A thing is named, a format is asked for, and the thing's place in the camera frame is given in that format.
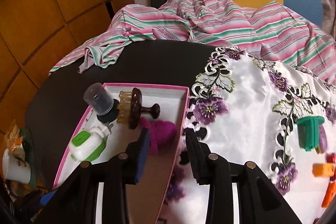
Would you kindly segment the pink green striped cloth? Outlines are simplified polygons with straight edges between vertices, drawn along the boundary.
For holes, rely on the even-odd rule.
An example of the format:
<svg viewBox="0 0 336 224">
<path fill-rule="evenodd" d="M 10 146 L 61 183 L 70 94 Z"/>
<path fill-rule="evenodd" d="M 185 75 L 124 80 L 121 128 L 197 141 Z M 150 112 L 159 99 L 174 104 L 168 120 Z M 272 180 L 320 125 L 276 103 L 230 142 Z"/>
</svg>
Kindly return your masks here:
<svg viewBox="0 0 336 224">
<path fill-rule="evenodd" d="M 168 0 L 159 8 L 127 5 L 108 29 L 73 50 L 54 70 L 83 59 L 79 70 L 116 63 L 123 49 L 143 40 L 172 40 L 232 47 L 264 60 L 304 67 L 335 83 L 335 40 L 278 2 L 257 9 L 232 0 Z"/>
</svg>

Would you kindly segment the wooden panel cabinet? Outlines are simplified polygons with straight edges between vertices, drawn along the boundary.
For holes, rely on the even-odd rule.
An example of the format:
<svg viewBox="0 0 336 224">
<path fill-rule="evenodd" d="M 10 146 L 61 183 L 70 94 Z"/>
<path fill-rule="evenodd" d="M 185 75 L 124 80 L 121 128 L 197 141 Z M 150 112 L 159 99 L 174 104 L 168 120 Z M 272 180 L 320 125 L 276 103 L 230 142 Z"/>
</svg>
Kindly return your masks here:
<svg viewBox="0 0 336 224">
<path fill-rule="evenodd" d="M 25 113 L 49 70 L 106 30 L 133 0 L 1 0 L 1 133 Z"/>
</svg>

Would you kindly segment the orange cube block toy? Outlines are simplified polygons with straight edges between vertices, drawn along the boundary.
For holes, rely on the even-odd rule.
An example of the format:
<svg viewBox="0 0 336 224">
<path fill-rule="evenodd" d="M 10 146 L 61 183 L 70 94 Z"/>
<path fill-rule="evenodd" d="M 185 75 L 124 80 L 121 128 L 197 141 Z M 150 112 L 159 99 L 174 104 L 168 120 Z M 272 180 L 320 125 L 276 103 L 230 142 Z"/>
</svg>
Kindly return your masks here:
<svg viewBox="0 0 336 224">
<path fill-rule="evenodd" d="M 333 200 L 336 192 L 335 181 L 329 182 L 321 207 L 327 208 Z"/>
</svg>

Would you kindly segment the white embroidered floral tablecloth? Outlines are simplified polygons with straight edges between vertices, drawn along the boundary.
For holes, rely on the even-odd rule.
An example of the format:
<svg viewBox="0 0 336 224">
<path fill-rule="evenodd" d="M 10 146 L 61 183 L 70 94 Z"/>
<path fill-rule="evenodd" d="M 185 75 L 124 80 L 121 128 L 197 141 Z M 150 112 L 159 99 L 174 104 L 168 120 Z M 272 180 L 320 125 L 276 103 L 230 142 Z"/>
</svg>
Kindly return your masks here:
<svg viewBox="0 0 336 224">
<path fill-rule="evenodd" d="M 169 80 L 190 88 L 185 129 L 230 162 L 255 162 L 302 223 L 313 223 L 327 178 L 314 163 L 335 151 L 335 86 L 309 69 L 264 60 L 232 47 L 189 46 L 167 58 Z M 299 146 L 299 118 L 322 116 L 328 149 Z"/>
</svg>

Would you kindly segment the green flanged plastic toy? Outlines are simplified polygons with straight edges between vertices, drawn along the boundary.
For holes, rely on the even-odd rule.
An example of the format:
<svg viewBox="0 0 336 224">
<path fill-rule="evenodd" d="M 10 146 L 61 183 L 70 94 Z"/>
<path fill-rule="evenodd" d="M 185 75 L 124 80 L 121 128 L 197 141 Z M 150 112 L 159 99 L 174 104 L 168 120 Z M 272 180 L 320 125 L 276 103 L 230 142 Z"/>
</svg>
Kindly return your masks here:
<svg viewBox="0 0 336 224">
<path fill-rule="evenodd" d="M 324 123 L 322 116 L 307 116 L 296 120 L 299 146 L 309 152 L 319 147 L 319 126 Z"/>
</svg>

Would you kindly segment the magenta plastic funnel cup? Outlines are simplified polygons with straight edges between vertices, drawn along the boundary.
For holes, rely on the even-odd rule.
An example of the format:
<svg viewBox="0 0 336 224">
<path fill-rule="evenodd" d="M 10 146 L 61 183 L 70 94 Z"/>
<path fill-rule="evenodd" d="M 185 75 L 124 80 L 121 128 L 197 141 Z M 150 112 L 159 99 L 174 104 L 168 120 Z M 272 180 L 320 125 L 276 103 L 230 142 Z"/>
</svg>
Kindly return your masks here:
<svg viewBox="0 0 336 224">
<path fill-rule="evenodd" d="M 172 122 L 159 120 L 150 121 L 141 117 L 139 125 L 141 128 L 147 128 L 150 133 L 149 154 L 151 156 L 157 156 L 174 143 L 177 128 Z"/>
</svg>

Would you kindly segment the red glossy bottle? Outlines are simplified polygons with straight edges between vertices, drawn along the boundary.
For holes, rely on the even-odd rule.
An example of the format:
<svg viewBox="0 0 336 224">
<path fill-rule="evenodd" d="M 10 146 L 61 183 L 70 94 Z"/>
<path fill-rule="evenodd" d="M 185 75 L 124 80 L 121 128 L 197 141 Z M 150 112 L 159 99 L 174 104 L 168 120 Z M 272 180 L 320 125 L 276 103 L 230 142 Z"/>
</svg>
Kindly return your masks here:
<svg viewBox="0 0 336 224">
<path fill-rule="evenodd" d="M 333 175 L 330 176 L 330 181 L 333 182 L 336 179 L 336 153 L 332 152 L 332 153 L 328 153 L 326 155 L 326 161 L 327 163 L 331 164 L 333 167 Z"/>
</svg>

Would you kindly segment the white green plastic container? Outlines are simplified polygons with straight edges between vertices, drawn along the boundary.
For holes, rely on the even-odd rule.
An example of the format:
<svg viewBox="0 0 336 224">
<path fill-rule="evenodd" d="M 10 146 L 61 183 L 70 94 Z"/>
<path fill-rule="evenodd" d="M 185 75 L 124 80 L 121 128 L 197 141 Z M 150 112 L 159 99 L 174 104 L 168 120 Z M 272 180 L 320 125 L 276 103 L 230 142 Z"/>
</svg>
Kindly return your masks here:
<svg viewBox="0 0 336 224">
<path fill-rule="evenodd" d="M 98 159 L 106 147 L 113 126 L 113 123 L 101 124 L 76 134 L 69 143 L 72 159 L 79 162 Z"/>
</svg>

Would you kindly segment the brown scalp massage brush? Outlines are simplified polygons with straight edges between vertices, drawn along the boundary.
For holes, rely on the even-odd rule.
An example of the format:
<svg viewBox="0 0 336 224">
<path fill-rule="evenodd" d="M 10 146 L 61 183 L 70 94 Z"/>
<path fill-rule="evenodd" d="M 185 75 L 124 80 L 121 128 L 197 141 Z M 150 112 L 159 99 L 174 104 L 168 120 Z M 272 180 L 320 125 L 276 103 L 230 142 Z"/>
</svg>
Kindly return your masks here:
<svg viewBox="0 0 336 224">
<path fill-rule="evenodd" d="M 138 126 L 141 114 L 150 114 L 153 119 L 157 119 L 161 114 L 157 103 L 151 107 L 142 106 L 142 92 L 138 88 L 133 88 L 131 92 L 120 91 L 118 96 L 120 103 L 117 106 L 117 123 L 126 124 L 131 130 Z"/>
</svg>

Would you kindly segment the yellow plastic case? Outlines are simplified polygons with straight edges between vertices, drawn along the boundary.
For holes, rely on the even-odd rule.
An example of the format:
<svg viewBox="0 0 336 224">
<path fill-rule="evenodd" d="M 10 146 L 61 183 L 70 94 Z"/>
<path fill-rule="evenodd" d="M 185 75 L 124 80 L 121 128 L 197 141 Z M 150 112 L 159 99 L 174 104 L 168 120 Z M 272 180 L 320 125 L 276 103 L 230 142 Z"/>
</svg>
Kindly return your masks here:
<svg viewBox="0 0 336 224">
<path fill-rule="evenodd" d="M 333 167 L 329 163 L 314 163 L 312 173 L 314 177 L 330 177 L 333 175 Z"/>
</svg>

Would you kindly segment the clear capped black jar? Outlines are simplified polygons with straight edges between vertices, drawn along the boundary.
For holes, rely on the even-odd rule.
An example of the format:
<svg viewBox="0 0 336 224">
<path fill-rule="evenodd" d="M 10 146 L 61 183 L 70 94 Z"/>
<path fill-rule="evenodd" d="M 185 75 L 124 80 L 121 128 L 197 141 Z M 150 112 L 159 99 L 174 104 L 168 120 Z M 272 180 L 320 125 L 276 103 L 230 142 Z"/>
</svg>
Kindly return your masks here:
<svg viewBox="0 0 336 224">
<path fill-rule="evenodd" d="M 101 123 L 110 123 L 117 119 L 119 101 L 114 99 L 101 83 L 92 84 L 83 96 L 84 101 L 96 112 Z"/>
</svg>

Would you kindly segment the pink shallow tray box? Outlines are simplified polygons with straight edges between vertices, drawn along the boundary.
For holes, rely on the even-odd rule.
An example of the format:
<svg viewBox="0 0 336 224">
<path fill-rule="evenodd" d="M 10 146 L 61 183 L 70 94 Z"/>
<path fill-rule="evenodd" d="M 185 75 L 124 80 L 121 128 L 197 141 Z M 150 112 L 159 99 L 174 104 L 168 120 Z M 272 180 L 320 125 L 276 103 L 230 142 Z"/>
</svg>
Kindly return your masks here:
<svg viewBox="0 0 336 224">
<path fill-rule="evenodd" d="M 143 106 L 150 107 L 155 103 L 159 104 L 161 114 L 158 119 L 172 122 L 177 128 L 178 133 L 172 145 L 160 151 L 157 156 L 149 155 L 147 157 L 139 184 L 126 187 L 130 223 L 157 223 L 178 154 L 183 123 L 189 105 L 189 88 L 174 85 L 129 83 L 104 83 L 102 86 L 111 97 L 118 100 L 120 100 L 118 97 L 120 91 L 131 92 L 133 88 L 139 88 L 142 92 Z M 96 117 L 96 112 L 88 106 L 71 139 L 82 130 L 89 130 L 94 126 L 101 126 L 101 123 Z M 128 126 L 117 124 L 114 121 L 111 132 L 107 137 L 104 151 L 92 162 L 93 164 L 105 162 L 112 156 L 125 151 L 130 142 L 137 140 L 141 131 L 139 127 L 130 130 Z M 68 145 L 60 162 L 53 190 L 60 187 L 79 165 L 80 162 L 74 160 L 71 155 Z"/>
</svg>

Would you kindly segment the white paper cup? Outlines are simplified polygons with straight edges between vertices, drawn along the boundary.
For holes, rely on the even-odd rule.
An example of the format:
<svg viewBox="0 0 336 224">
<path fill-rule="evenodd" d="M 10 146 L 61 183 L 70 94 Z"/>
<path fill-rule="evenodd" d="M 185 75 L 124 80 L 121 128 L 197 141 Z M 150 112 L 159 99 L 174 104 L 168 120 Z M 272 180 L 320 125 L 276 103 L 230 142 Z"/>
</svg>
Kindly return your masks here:
<svg viewBox="0 0 336 224">
<path fill-rule="evenodd" d="M 6 180 L 29 184 L 31 181 L 31 168 L 29 163 L 9 154 L 6 149 L 2 158 L 3 176 Z"/>
</svg>

